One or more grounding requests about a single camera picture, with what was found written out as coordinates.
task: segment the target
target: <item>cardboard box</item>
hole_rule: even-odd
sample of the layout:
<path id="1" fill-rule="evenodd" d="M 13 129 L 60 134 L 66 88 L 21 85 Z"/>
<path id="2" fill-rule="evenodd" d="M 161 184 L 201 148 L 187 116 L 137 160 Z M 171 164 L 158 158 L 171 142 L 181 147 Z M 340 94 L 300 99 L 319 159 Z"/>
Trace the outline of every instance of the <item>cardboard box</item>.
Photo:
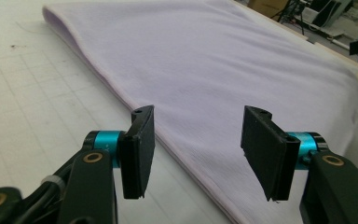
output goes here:
<path id="1" fill-rule="evenodd" d="M 284 9 L 287 1 L 288 0 L 250 0 L 248 7 L 271 18 Z M 277 21 L 279 15 L 272 19 Z"/>

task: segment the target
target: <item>folded fabric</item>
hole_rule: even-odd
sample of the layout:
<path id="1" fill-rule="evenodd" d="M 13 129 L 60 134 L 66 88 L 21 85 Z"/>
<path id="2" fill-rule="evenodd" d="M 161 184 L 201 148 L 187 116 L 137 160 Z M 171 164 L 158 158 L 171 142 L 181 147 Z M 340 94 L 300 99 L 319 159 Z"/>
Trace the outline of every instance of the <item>folded fabric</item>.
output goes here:
<path id="1" fill-rule="evenodd" d="M 130 109 L 155 105 L 158 140 L 233 222 L 301 223 L 307 176 L 296 172 L 290 201 L 267 202 L 240 148 L 245 105 L 271 112 L 285 131 L 320 133 L 336 153 L 351 141 L 351 70 L 260 27 L 230 1 L 72 3 L 43 12 Z"/>

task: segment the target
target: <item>towel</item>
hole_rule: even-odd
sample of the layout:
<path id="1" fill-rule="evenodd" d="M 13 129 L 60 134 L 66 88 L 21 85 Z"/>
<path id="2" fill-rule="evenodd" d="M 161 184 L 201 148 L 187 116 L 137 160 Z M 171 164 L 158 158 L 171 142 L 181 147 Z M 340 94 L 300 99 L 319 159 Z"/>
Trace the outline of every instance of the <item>towel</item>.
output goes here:
<path id="1" fill-rule="evenodd" d="M 287 132 L 320 133 L 338 154 L 351 141 L 351 69 L 231 1 L 53 4 L 43 13 L 129 109 L 155 106 L 160 143 L 234 223 L 301 223 L 307 176 L 296 172 L 288 202 L 267 202 L 240 147 L 245 105 Z"/>

